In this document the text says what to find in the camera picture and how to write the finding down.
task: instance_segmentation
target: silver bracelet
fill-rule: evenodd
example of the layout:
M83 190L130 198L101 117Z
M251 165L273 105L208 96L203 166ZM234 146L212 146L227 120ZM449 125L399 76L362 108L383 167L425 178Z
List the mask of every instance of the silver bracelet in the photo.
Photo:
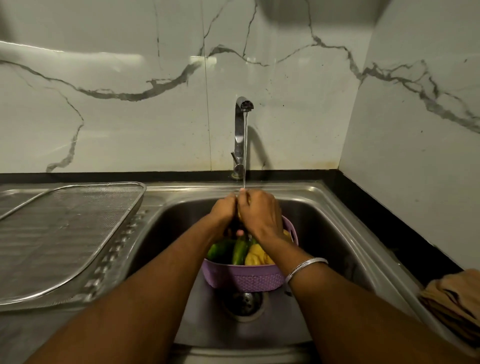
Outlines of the silver bracelet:
M292 279L293 275L297 273L299 270L304 269L306 266L309 266L312 263L326 263L328 264L328 261L324 258L312 258L309 260L304 261L303 263L299 264L286 278L285 278L285 284L288 284L290 280Z

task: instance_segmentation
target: faucet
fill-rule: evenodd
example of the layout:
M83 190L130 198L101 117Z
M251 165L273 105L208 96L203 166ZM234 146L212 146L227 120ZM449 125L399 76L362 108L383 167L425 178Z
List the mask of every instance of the faucet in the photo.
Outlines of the faucet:
M235 148L233 149L233 173L232 178L241 180L245 174L245 149L247 147L247 123L246 114L253 110L253 104L247 98L241 96L235 103Z

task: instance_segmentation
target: person's left arm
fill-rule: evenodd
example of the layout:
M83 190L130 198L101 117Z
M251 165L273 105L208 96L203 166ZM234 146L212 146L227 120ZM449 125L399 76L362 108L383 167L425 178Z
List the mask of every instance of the person's left arm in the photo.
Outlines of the person's left arm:
M74 317L26 364L164 362L203 258L235 208L234 194L218 200L210 214Z

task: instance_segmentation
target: brown towel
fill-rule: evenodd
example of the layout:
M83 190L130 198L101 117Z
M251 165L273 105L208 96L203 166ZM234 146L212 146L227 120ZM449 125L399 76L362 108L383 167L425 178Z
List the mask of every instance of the brown towel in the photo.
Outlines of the brown towel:
M475 348L480 347L480 272L467 269L433 280L420 301L447 327Z

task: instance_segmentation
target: green vegetable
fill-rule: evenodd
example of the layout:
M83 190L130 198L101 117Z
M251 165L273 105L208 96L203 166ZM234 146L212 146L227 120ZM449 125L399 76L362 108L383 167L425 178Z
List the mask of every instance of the green vegetable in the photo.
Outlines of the green vegetable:
M232 264L242 266L245 263L245 257L248 253L248 243L245 241L245 235L239 237L233 247Z
M233 239L222 239L216 242L210 247L207 253L207 259L216 263L229 264L235 243L236 240Z

